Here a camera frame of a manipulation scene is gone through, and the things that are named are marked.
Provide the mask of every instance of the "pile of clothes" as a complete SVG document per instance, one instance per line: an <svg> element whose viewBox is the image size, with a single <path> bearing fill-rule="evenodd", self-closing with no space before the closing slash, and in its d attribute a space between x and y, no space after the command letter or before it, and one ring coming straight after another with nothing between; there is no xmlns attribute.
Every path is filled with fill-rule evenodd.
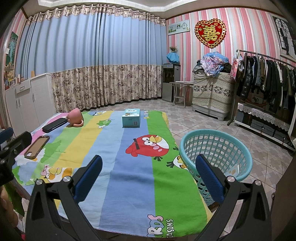
<svg viewBox="0 0 296 241"><path fill-rule="evenodd" d="M217 77L220 72L230 73L231 64L229 59L219 52L207 53L197 61L193 73L204 70L207 76Z"/></svg>
<svg viewBox="0 0 296 241"><path fill-rule="evenodd" d="M263 93L263 99L269 103L269 111L276 113L283 108L294 111L296 91L296 68L263 57L244 55L239 62L239 86L237 95L245 100L249 92Z"/></svg>

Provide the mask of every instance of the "teal box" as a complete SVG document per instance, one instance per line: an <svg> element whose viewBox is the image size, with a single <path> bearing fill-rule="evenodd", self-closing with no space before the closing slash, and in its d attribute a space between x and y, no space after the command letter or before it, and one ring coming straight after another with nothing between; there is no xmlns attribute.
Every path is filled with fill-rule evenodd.
<svg viewBox="0 0 296 241"><path fill-rule="evenodd" d="M122 127L140 127L140 109L126 109L122 116Z"/></svg>

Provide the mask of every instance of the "clothes rack pole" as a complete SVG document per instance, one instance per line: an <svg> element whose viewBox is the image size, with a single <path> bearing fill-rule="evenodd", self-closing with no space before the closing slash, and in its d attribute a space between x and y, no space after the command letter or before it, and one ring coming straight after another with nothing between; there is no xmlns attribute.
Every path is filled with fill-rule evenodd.
<svg viewBox="0 0 296 241"><path fill-rule="evenodd" d="M268 55L265 55L265 54L261 54L261 53L256 53L256 52L252 52L252 51L246 51L246 50L236 50L236 52L244 52L244 53L251 53L251 54L255 54L255 55L260 55L260 56L264 56L264 57L267 57L267 58L270 58L270 59L274 59L274 60L276 60L276 61L278 61L278 62L281 62L281 63L283 63L283 64L286 64L286 65L289 65L289 66L292 66L292 67L295 67L295 66L293 66L293 65L291 65L291 64L289 64L289 63L287 63L287 62L285 62L285 61L282 61L282 60L280 60L280 59L278 59L278 58L274 58L274 57L271 57L271 56L268 56ZM234 102L233 102L233 106L232 106L232 113L231 113L231 118L230 118L230 120L228 121L228 123L227 123L227 125L229 126L233 121L234 121L234 117L233 117L233 115L234 115L234 110L235 110L235 100L236 100L236 92L237 92L237 81L235 82L235 88L234 88Z"/></svg>

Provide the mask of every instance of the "basket rim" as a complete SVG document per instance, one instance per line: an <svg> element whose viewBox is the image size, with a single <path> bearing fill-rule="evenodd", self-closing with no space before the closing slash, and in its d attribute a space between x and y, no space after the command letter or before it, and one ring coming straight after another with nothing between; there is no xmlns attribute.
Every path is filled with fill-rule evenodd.
<svg viewBox="0 0 296 241"><path fill-rule="evenodd" d="M196 170L196 167L195 167L194 163L188 158L188 156L187 156L187 154L185 152L184 142L185 142L185 140L187 139L188 136L192 135L192 133L204 132L204 131L211 132L211 134L214 134L214 133L223 133L223 135L226 135L227 137L229 137L230 140L233 139L233 140L237 141L241 145L240 148L245 153L245 158L247 160L251 160L251 164L247 167L246 172L243 175L240 175L240 176L237 176L236 177L236 180L239 181L239 182L242 181L242 180L244 180L250 174L250 172L252 170L252 167L253 167L253 158L252 158L252 155L251 155L249 149L245 146L244 143L242 143L240 140L238 140L234 136L232 136L232 135L230 135L228 133L222 132L222 131L213 130L213 129L199 129L199 130L190 131L187 134L185 134L182 137L182 139L181 139L180 147L179 147L180 155L181 155L181 158L183 159L183 161L186 162L186 164L189 166L189 168L191 170Z"/></svg>

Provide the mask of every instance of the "red heart wall decoration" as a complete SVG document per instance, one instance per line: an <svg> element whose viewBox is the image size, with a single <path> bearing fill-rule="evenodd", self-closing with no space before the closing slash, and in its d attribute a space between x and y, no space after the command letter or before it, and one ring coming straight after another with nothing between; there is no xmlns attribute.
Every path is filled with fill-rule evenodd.
<svg viewBox="0 0 296 241"><path fill-rule="evenodd" d="M219 19L201 20L195 25L196 37L209 48L218 46L226 35L226 26Z"/></svg>

